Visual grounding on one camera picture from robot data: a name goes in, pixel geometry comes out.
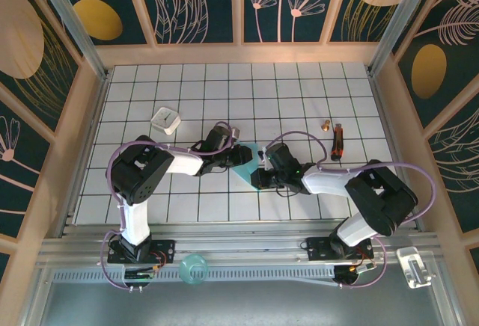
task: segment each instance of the orange utility knife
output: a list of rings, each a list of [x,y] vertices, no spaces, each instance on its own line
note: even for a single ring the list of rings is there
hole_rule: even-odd
[[[332,151],[331,151],[331,160],[338,162],[343,156],[343,128],[341,124],[335,125],[335,139],[332,144]]]

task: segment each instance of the screw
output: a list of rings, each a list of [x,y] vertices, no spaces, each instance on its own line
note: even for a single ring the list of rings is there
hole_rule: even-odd
[[[325,132],[329,131],[329,124],[331,122],[329,120],[326,120],[324,124],[321,126],[321,129],[323,129]]]

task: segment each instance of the cable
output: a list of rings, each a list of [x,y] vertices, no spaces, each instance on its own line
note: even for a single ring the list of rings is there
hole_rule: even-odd
[[[381,272],[379,273],[379,275],[377,275],[377,277],[374,280],[370,281],[369,283],[363,283],[361,285],[344,285],[340,283],[340,286],[344,286],[348,289],[362,289],[364,287],[372,286],[375,283],[377,283],[379,280],[381,280],[381,277],[384,275],[384,273],[386,272],[386,268],[388,267],[388,256],[386,253],[386,248],[384,244],[381,242],[381,240],[379,240],[376,236],[372,236],[371,238],[376,240],[379,243],[379,245],[381,245],[382,252],[384,253],[384,265],[382,266]]]

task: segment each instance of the black mounting bracket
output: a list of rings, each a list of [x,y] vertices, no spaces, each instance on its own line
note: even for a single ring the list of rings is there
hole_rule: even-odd
[[[309,261],[327,261],[327,260],[357,260],[362,259],[361,253],[354,251],[350,255],[341,256],[336,253],[331,247],[331,239],[328,236],[322,238],[307,238],[306,251],[308,252]],[[373,246],[370,239],[365,239],[360,242],[357,247],[360,247],[362,252],[370,259],[374,258]]]
[[[164,253],[167,257],[166,263],[171,264],[174,259],[175,240],[151,240],[148,255],[141,261],[141,264],[158,264],[160,257],[162,263],[164,262]],[[110,243],[110,250],[108,254],[108,264],[134,264],[131,259],[125,256],[123,248],[118,240]]]

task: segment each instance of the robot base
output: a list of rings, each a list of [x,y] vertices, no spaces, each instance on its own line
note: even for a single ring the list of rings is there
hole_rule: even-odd
[[[108,254],[108,264],[158,264],[158,258],[155,254],[157,254],[162,263],[164,263],[165,260],[162,253],[166,255],[167,264],[171,264],[173,262],[175,246],[174,240],[147,240],[147,242],[149,247],[147,250],[141,250],[142,255],[139,258],[140,260],[133,258],[130,255],[127,256],[128,251],[125,248],[125,245],[122,243],[122,240],[115,240],[114,242],[111,242],[109,245],[110,251]]]
[[[309,261],[329,261],[329,260],[360,260],[362,259],[361,253],[356,251],[356,248],[360,247],[361,251],[369,257],[374,258],[374,252],[370,239],[365,239],[355,247],[352,247],[352,252],[347,255],[340,255],[331,247],[331,237],[326,236],[322,238],[307,238],[306,250],[308,252]]]

